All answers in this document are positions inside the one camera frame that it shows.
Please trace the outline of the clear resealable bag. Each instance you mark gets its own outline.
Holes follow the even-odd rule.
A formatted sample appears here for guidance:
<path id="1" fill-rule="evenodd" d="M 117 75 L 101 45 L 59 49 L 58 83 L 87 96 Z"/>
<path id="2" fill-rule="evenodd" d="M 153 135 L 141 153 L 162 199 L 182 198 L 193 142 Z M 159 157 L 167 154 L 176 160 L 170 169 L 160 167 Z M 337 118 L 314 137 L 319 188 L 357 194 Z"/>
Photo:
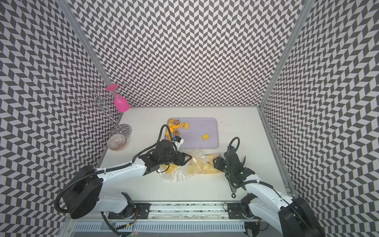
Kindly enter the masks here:
<path id="1" fill-rule="evenodd" d="M 213 161 L 220 156 L 219 154 L 204 154 L 198 148 L 184 150 L 184 153 L 191 156 L 191 160 L 184 166 L 174 164 L 160 166 L 158 173 L 163 179 L 177 183 L 197 175 L 220 173 L 213 165 Z"/>

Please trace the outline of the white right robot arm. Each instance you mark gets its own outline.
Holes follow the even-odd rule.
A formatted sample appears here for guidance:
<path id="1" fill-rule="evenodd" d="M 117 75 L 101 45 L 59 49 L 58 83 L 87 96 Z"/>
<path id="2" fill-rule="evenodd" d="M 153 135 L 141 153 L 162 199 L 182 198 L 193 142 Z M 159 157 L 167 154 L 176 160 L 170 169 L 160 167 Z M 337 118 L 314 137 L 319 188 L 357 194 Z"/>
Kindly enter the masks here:
<path id="1" fill-rule="evenodd" d="M 224 155 L 212 161 L 213 167 L 225 174 L 233 198 L 239 188 L 247 192 L 239 205 L 239 213 L 243 217 L 263 219 L 285 237 L 326 235 L 307 201 L 285 195 L 264 182 L 253 170 L 244 166 L 235 150 Z"/>

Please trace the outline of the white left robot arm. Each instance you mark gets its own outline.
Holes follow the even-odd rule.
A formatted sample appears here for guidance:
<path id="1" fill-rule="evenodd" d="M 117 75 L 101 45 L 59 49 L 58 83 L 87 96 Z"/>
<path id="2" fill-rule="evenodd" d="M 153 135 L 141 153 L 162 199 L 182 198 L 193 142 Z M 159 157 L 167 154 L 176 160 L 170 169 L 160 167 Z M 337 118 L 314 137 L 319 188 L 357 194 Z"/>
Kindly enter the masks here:
<path id="1" fill-rule="evenodd" d="M 106 168 L 81 168 L 57 195 L 54 208 L 79 219 L 91 212 L 109 212 L 129 218 L 135 213 L 135 202 L 126 192 L 109 193 L 107 190 L 123 181 L 156 172 L 161 166 L 185 166 L 191 156 L 178 149 L 184 140 L 162 140 L 135 155 L 132 161 Z"/>

